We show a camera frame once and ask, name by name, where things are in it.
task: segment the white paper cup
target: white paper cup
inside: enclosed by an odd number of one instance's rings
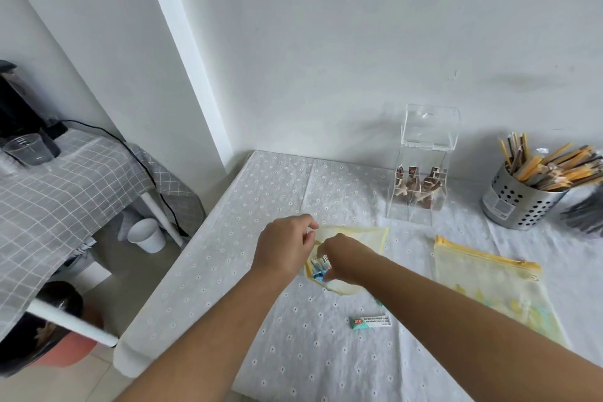
[[[128,241],[137,244],[147,253],[156,253],[165,246],[165,236],[153,218],[134,224],[128,232]]]

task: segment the forearm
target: forearm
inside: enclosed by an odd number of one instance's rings
[[[477,401],[603,396],[603,371],[522,324],[376,256],[357,282]]]
[[[221,401],[286,281],[250,271],[119,398]]]

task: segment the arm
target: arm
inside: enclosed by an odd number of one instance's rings
[[[276,298],[314,246],[310,215],[277,219],[258,240],[252,268],[117,399],[221,401]]]
[[[364,286],[476,401],[600,400],[603,369],[519,322],[338,234],[335,278]]]

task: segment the yellow zipper pouch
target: yellow zipper pouch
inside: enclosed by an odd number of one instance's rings
[[[568,348],[540,265],[483,253],[441,236],[436,236],[433,248],[438,283],[506,314]]]
[[[354,295],[359,293],[360,291],[363,291],[363,287],[357,286],[355,284],[348,284],[345,281],[341,280],[332,280],[324,282],[313,279],[310,259],[316,257],[318,247],[322,244],[322,242],[324,242],[327,238],[335,237],[337,234],[343,234],[345,236],[355,238],[359,242],[368,246],[375,253],[382,254],[383,247],[385,246],[385,241],[387,240],[388,232],[389,228],[382,227],[354,228],[347,226],[320,226],[320,228],[316,230],[316,243],[314,244],[314,248],[312,249],[308,260],[304,265],[304,272],[306,274],[306,277],[312,280],[313,282],[318,283],[321,286],[327,288],[329,291],[337,292],[337,294],[340,294],[342,296]]]

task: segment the coffee machine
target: coffee machine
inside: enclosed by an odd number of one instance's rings
[[[0,145],[10,139],[39,133],[50,153],[57,157],[61,150],[53,141],[67,131],[60,121],[45,121],[28,102],[36,101],[34,92],[17,72],[17,66],[0,60]]]

